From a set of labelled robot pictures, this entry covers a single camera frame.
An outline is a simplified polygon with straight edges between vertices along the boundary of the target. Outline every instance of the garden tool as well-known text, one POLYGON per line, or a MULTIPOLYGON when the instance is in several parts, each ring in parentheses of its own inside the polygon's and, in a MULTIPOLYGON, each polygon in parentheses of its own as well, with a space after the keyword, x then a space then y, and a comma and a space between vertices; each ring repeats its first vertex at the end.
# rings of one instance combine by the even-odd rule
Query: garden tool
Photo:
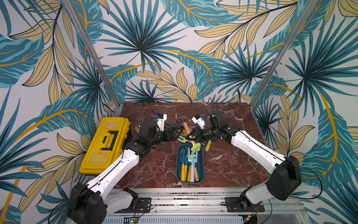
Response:
POLYGON ((182 173, 181 173, 181 176, 180 176, 180 180, 185 181, 185 176, 187 174, 187 172, 185 171, 185 161, 187 159, 187 156, 186 156, 187 150, 182 149, 180 152, 182 153, 181 156, 180 156, 180 162, 182 162, 182 173))
POLYGON ((199 175, 198 175, 198 170, 197 168, 195 167, 195 163, 198 161, 198 151, 195 153, 194 155, 194 176, 195 176, 195 182, 198 182, 199 181, 199 175))
POLYGON ((194 182, 194 157, 193 157, 193 152, 188 149, 188 162, 191 163, 190 165, 190 182, 194 182))

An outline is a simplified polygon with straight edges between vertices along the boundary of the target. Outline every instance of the yellow handle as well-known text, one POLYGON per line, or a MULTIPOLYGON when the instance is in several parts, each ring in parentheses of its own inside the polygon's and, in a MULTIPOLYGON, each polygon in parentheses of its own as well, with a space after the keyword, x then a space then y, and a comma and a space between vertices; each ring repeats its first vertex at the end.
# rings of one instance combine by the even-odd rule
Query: yellow handle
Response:
POLYGON ((187 182, 190 182, 190 170, 191 170, 191 169, 189 169, 189 173, 188 173, 188 180, 187 180, 187 182))
POLYGON ((205 147, 205 152, 209 152, 210 145, 211 145, 211 140, 208 141, 208 144, 205 147))
POLYGON ((187 180, 187 171, 188 171, 188 165, 185 165, 185 169, 184 169, 184 181, 187 180))
POLYGON ((182 176, 181 176, 181 178, 180 178, 181 181, 185 181, 185 177, 184 177, 185 174, 184 174, 184 172, 185 172, 185 164, 183 163, 183 164, 182 164, 182 176))
POLYGON ((199 181, 199 175, 198 175, 198 170, 196 167, 194 167, 194 176, 195 176, 195 182, 199 181))
POLYGON ((183 126, 184 126, 184 129, 185 129, 187 135, 189 135, 189 134, 190 134, 190 130, 189 130, 188 124, 187 124, 186 122, 184 122, 184 123, 183 123, 183 126))

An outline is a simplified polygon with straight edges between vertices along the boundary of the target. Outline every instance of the toolbox lid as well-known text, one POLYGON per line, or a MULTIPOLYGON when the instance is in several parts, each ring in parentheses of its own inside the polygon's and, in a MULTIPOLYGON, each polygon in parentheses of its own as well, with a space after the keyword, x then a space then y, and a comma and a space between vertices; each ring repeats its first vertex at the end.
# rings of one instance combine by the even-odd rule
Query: toolbox lid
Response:
POLYGON ((81 164, 80 172, 100 174, 123 152, 130 122, 127 118, 103 118, 81 164))

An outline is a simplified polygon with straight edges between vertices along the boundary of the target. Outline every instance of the teal palm leaf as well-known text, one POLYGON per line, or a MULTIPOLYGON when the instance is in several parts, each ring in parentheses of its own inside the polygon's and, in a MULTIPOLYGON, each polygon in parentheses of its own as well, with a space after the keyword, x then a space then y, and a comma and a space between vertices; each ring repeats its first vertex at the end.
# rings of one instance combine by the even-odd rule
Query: teal palm leaf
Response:
POLYGON ((61 224, 64 223, 67 219, 66 211, 68 207, 68 196, 65 193, 65 191, 62 189, 62 187, 58 184, 56 181, 57 190, 60 194, 60 198, 54 197, 51 195, 44 195, 41 194, 41 197, 44 201, 50 203, 50 204, 57 204, 55 208, 48 209, 44 208, 40 205, 37 205, 36 208, 41 214, 48 214, 44 219, 39 221, 36 224, 42 224, 42 223, 50 223, 50 224, 61 224))
POLYGON ((152 90, 150 89, 148 80, 145 82, 145 87, 146 87, 145 89, 143 88, 143 80, 141 80, 139 83, 140 88, 138 88, 138 86, 135 86, 133 83, 132 85, 134 86, 134 88, 128 86, 129 90, 127 96, 129 96, 129 98, 126 98, 127 102, 135 102, 135 103, 171 102, 168 98, 157 97, 154 95, 158 84, 156 84, 152 90))
POLYGON ((343 26, 345 19, 338 25, 335 31, 332 31, 334 25, 334 16, 332 22, 326 32, 324 32, 324 23, 317 38, 309 34, 309 49, 306 49, 304 42, 301 43, 302 53, 299 53, 296 49, 293 51, 296 53, 299 64, 293 59, 290 61, 293 66, 286 65, 292 72, 300 76, 299 83, 295 86, 292 92, 288 95, 291 96, 297 93, 294 97, 291 106, 295 105, 299 96, 302 96, 302 100, 299 102, 297 108, 302 103, 305 104, 305 114, 307 112, 307 105, 310 103, 312 112, 315 114, 315 101, 322 109, 321 98, 325 98, 330 106, 333 106, 332 99, 326 92, 331 91, 342 95, 350 95, 336 86, 354 86, 357 84, 341 81, 341 78, 355 78, 358 77, 358 72, 354 71, 358 69, 358 66, 347 66, 346 63, 351 62, 358 58, 358 55, 349 56, 352 52, 358 49, 358 35, 356 35, 358 28, 351 30, 352 27, 357 27, 355 18, 347 26, 343 26))
POLYGON ((217 7, 212 0, 161 0, 164 8, 187 27, 215 27, 229 24, 241 15, 232 15, 217 7))
POLYGON ((84 99, 76 96, 64 97, 46 106, 40 116, 35 119, 33 127, 37 127, 42 132, 69 127, 80 135, 93 138, 96 131, 93 114, 94 111, 87 106, 84 99))
MULTIPOLYGON (((100 22, 103 15, 101 12, 101 7, 97 0, 74 0, 74 5, 78 10, 80 17, 84 23, 84 26, 88 32, 88 35, 93 44, 97 43, 102 35, 103 24, 100 22)), ((78 49, 84 59, 88 58, 88 52, 85 49, 83 41, 79 34, 76 32, 78 41, 78 49)))
POLYGON ((0 34, 0 88, 16 84, 22 74, 35 67, 43 51, 43 37, 36 41, 9 40, 0 34))
POLYGON ((127 81, 137 74, 137 68, 133 65, 118 65, 106 69, 106 74, 117 94, 118 101, 125 102, 124 97, 127 94, 127 81))
POLYGON ((85 60, 86 65, 82 64, 78 61, 82 67, 76 65, 79 71, 69 68, 73 74, 70 75, 75 79, 82 82, 82 84, 73 84, 67 83, 71 86, 77 86, 79 89, 76 89, 71 96, 77 96, 77 98, 82 98, 85 102, 87 102, 87 107, 91 111, 96 111, 97 119, 99 120, 99 115, 101 114, 104 117, 103 112, 105 110, 105 106, 103 105, 108 101, 108 97, 104 91, 104 87, 102 85, 102 79, 95 67, 92 63, 91 58, 85 60))
MULTIPOLYGON (((6 109, 6 104, 8 102, 10 90, 8 91, 5 100, 3 102, 3 105, 0 110, 0 125, 3 123, 4 119, 4 113, 6 109)), ((16 110, 14 111, 13 115, 11 116, 10 120, 7 122, 7 124, 4 124, 4 129, 0 133, 0 189, 12 192, 14 194, 25 196, 25 193, 16 185, 14 185, 11 182, 8 182, 7 180, 14 180, 14 179, 38 179, 42 178, 40 175, 36 173, 31 172, 13 172, 11 170, 22 167, 22 166, 34 166, 34 167, 40 167, 43 168, 43 165, 38 161, 28 161, 31 157, 48 151, 49 149, 42 149, 38 150, 32 153, 24 154, 27 150, 31 149, 35 145, 39 144, 45 138, 36 140, 31 143, 27 143, 32 137, 39 134, 39 131, 34 131, 30 133, 29 135, 25 136, 23 139, 17 141, 19 139, 19 136, 25 129, 30 126, 31 123, 33 123, 33 119, 26 122, 22 126, 20 126, 17 130, 14 131, 13 134, 10 135, 12 132, 12 129, 14 127, 15 120, 17 118, 17 114, 19 111, 19 105, 20 101, 18 102, 18 105, 16 107, 16 110)))
POLYGON ((132 9, 128 7, 126 1, 123 2, 125 12, 123 12, 114 1, 111 0, 111 2, 118 11, 119 17, 106 7, 104 8, 113 17, 118 26, 111 22, 101 20, 101 22, 114 30, 114 32, 109 30, 103 30, 102 32, 116 40, 100 40, 120 45, 120 47, 106 48, 116 51, 110 55, 133 53, 134 57, 136 57, 137 54, 140 54, 143 71, 145 70, 145 65, 148 63, 155 73, 156 70, 153 62, 158 65, 159 71, 161 71, 161 63, 170 67, 163 59, 174 62, 174 60, 168 56, 176 57, 171 51, 180 51, 180 49, 176 47, 167 46, 180 39, 169 39, 181 31, 178 30, 169 33, 180 21, 173 22, 174 18, 171 18, 160 26, 159 23, 163 21, 166 12, 157 15, 159 0, 155 1, 153 7, 151 1, 141 0, 140 13, 138 12, 136 0, 132 0, 132 9), (146 14, 144 14, 145 2, 148 2, 146 14))
MULTIPOLYGON (((263 47, 263 51, 267 53, 276 52, 281 48, 283 42, 285 41, 288 33, 290 32, 293 23, 297 21, 298 16, 302 12, 302 9, 306 2, 309 0, 298 0, 296 10, 293 13, 292 17, 290 18, 290 21, 285 29, 283 29, 280 33, 278 33, 276 36, 268 40, 263 47)), ((304 24, 304 27, 299 32, 299 34, 296 36, 295 40, 293 41, 292 45, 290 46, 290 49, 295 48, 303 42, 309 34, 314 31, 319 23, 324 18, 324 15, 326 14, 327 9, 329 8, 330 3, 332 0, 319 0, 316 4, 315 9, 311 12, 309 15, 307 21, 304 24)))
POLYGON ((268 104, 268 100, 264 102, 262 105, 258 105, 254 108, 254 115, 257 119, 258 125, 260 126, 265 139, 268 143, 269 147, 273 147, 276 145, 274 134, 272 133, 273 129, 271 125, 275 122, 278 122, 282 118, 275 118, 275 116, 280 111, 279 104, 272 105, 272 100, 270 104, 268 104))
MULTIPOLYGON (((47 3, 46 0, 42 0, 53 12, 55 12, 55 10, 47 3)), ((45 10, 43 10, 41 8, 41 6, 39 5, 39 2, 37 0, 17 0, 17 1, 11 1, 9 0, 8 3, 12 6, 13 9, 15 9, 15 11, 17 12, 17 14, 30 26, 32 27, 32 25, 30 25, 29 23, 29 19, 25 18, 25 16, 22 14, 23 11, 26 11, 27 14, 40 26, 38 19, 35 18, 35 16, 32 14, 31 11, 34 11, 36 13, 36 15, 38 17, 40 17, 40 19, 42 19, 47 25, 48 27, 50 27, 50 25, 48 24, 48 22, 46 21, 46 19, 44 18, 43 14, 48 15, 48 13, 45 12, 45 10)), ((11 34, 11 20, 10 20, 10 15, 9 15, 9 11, 6 8, 5 4, 5 0, 0 0, 0 11, 3 14, 3 17, 5 19, 5 23, 6 23, 6 27, 8 29, 8 36, 11 34)))
POLYGON ((271 62, 273 61, 273 58, 271 57, 272 54, 267 57, 264 52, 257 58, 255 46, 253 57, 245 59, 245 55, 240 46, 238 48, 239 53, 234 49, 233 51, 237 59, 233 59, 224 52, 231 63, 221 61, 223 63, 223 73, 220 76, 220 85, 223 87, 219 90, 219 93, 224 89, 227 89, 225 93, 226 95, 232 90, 234 90, 234 92, 240 90, 241 93, 248 95, 252 81, 257 83, 268 71, 271 62))
POLYGON ((222 67, 218 59, 196 51, 181 51, 177 54, 179 61, 194 72, 195 85, 198 87, 195 100, 203 99, 220 85, 222 67))
MULTIPOLYGON (((256 90, 260 86, 261 80, 255 83, 249 92, 249 96, 253 98, 256 90)), ((261 94, 260 98, 257 101, 257 105, 263 104, 269 96, 282 96, 285 94, 287 88, 286 81, 283 78, 280 78, 278 75, 273 75, 270 81, 268 82, 265 90, 261 94)))
MULTIPOLYGON (((339 188, 345 179, 351 178, 356 170, 358 157, 355 143, 347 123, 334 108, 320 112, 318 118, 318 140, 303 157, 301 166, 309 168, 320 176, 324 190, 329 186, 339 188)), ((316 176, 301 169, 302 182, 320 188, 316 176)))

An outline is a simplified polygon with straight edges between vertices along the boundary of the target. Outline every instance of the wire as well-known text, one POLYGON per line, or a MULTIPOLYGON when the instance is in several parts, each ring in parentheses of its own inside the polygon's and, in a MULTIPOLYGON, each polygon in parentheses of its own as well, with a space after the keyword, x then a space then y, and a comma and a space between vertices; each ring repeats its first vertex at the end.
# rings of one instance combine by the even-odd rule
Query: wire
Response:
POLYGON ((142 126, 142 122, 143 122, 143 119, 144 119, 144 115, 145 115, 145 113, 146 113, 148 110, 151 110, 151 111, 153 112, 153 114, 154 114, 154 119, 156 120, 154 111, 153 111, 152 109, 146 109, 146 110, 144 111, 144 113, 143 113, 142 121, 140 122, 140 126, 142 126))
POLYGON ((296 196, 290 195, 290 197, 295 197, 295 198, 299 198, 299 199, 312 200, 312 199, 316 199, 316 198, 318 198, 319 196, 321 196, 321 194, 322 194, 322 192, 323 192, 323 184, 322 184, 322 181, 321 181, 321 179, 319 178, 319 176, 318 176, 315 172, 313 172, 313 170, 308 169, 308 168, 303 167, 303 166, 296 166, 296 165, 293 165, 293 164, 291 164, 291 163, 288 163, 288 162, 282 160, 281 158, 277 157, 276 155, 274 155, 273 153, 271 153, 270 151, 268 151, 268 150, 265 149, 264 147, 260 146, 259 144, 257 144, 257 143, 256 143, 255 141, 253 141, 252 139, 250 139, 250 138, 249 138, 245 133, 243 133, 241 130, 230 130, 229 132, 231 132, 231 131, 239 131, 239 132, 241 132, 242 134, 244 134, 244 135, 246 136, 246 138, 248 138, 249 140, 251 140, 252 143, 254 143, 255 145, 259 146, 259 147, 262 148, 263 150, 267 151, 267 152, 270 153, 271 155, 275 156, 276 158, 278 158, 278 159, 281 160, 282 162, 284 162, 284 163, 286 163, 286 164, 289 164, 289 165, 291 165, 291 166, 295 166, 295 167, 307 169, 307 170, 311 171, 311 172, 318 178, 318 181, 319 181, 319 183, 320 183, 320 185, 321 185, 321 189, 320 189, 321 191, 320 191, 320 193, 319 193, 317 196, 312 197, 312 198, 304 198, 304 197, 296 197, 296 196))
POLYGON ((269 216, 265 219, 265 221, 261 222, 261 224, 264 224, 270 218, 270 216, 272 214, 272 204, 271 204, 270 200, 268 200, 268 201, 269 201, 269 203, 271 205, 271 212, 270 212, 269 216))

